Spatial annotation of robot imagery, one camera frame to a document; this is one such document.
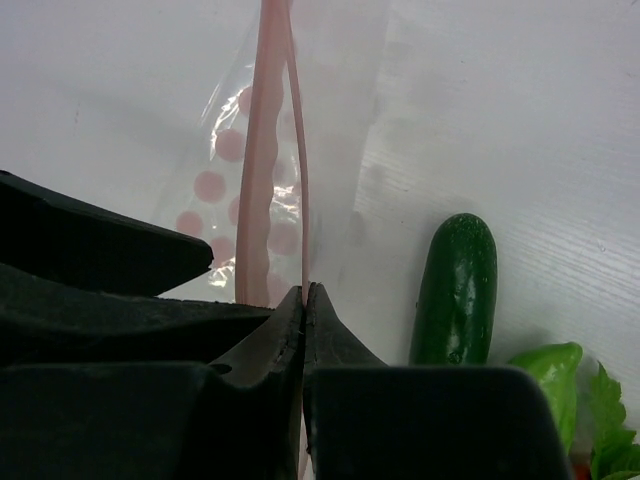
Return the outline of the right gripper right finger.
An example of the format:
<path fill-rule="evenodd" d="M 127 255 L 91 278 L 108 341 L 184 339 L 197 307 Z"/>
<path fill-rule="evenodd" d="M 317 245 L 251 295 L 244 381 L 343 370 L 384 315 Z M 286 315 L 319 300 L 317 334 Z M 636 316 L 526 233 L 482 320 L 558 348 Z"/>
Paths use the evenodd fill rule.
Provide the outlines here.
<path fill-rule="evenodd" d="M 514 367 L 392 367 L 313 284 L 303 412 L 319 479 L 568 479 L 548 403 Z"/>

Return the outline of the clear pink-dotted zip bag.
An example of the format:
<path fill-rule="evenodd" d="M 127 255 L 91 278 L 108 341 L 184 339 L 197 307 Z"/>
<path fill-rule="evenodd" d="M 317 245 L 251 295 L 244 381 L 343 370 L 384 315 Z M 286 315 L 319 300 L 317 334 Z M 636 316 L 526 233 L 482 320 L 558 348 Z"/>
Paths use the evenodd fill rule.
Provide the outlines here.
<path fill-rule="evenodd" d="M 187 479 L 305 470 L 305 306 L 340 262 L 389 17 L 386 1 L 264 1 L 175 178 L 202 289 L 234 312 Z"/>

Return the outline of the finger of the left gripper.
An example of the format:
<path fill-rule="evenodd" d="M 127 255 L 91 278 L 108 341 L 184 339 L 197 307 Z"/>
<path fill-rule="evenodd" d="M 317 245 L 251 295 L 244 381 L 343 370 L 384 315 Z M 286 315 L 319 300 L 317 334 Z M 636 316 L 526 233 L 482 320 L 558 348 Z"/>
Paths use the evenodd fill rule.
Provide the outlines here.
<path fill-rule="evenodd" d="M 157 296 L 210 270 L 204 241 L 1 174 L 1 261 L 87 291 Z"/>
<path fill-rule="evenodd" d="M 273 311 L 88 292 L 1 268 L 1 364 L 210 363 Z"/>

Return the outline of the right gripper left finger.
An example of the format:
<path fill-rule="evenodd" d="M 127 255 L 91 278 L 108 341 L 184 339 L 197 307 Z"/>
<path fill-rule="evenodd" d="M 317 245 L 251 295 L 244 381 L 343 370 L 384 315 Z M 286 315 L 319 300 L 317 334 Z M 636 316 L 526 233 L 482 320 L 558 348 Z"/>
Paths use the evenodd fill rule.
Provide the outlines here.
<path fill-rule="evenodd" d="M 208 362 L 34 363 L 1 372 L 5 479 L 293 479 L 303 309 L 292 289 Z"/>

